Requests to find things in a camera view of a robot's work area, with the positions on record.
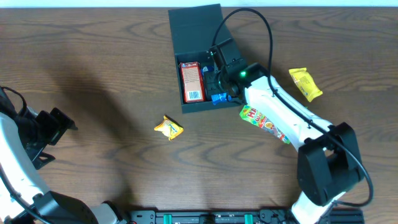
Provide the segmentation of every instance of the barcode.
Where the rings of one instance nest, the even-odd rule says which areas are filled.
[[[189,91],[188,92],[188,100],[200,100],[200,91]]]

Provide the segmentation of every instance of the white background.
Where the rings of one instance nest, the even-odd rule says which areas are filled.
[[[398,0],[0,0],[0,7],[398,6]]]

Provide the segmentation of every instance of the open box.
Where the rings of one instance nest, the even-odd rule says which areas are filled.
[[[182,113],[239,106],[236,103],[213,105],[211,101],[186,103],[183,97],[184,84],[179,67],[180,63],[199,62],[202,68],[207,65],[214,66],[214,60],[210,57],[208,50],[222,20],[223,15],[219,4],[169,10]],[[231,33],[223,25],[218,33],[218,39],[225,40],[228,38],[232,38]]]

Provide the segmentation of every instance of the yellow candy wrapper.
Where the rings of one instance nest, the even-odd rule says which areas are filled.
[[[293,68],[289,69],[289,73],[293,78],[294,83],[311,102],[315,97],[322,95],[322,91],[316,86],[311,75],[307,72],[307,68]]]
[[[165,136],[169,137],[169,141],[173,140],[184,131],[181,126],[175,124],[168,119],[168,117],[163,116],[163,119],[163,122],[155,127],[155,131],[161,131]]]

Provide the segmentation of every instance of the wooden table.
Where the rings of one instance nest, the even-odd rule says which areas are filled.
[[[278,82],[356,130],[375,186],[368,223],[396,222],[397,9],[259,10],[274,34]],[[227,24],[249,62],[266,65],[264,24],[248,13]],[[288,73],[299,67],[323,90],[312,103]],[[241,107],[181,113],[167,9],[0,9],[0,76],[33,108],[56,106],[75,120],[79,130],[46,148],[57,160],[39,173],[88,205],[258,209],[291,206],[300,193],[294,148],[243,121]],[[172,142],[154,131],[164,114],[185,128]],[[367,196],[363,181],[343,199]]]

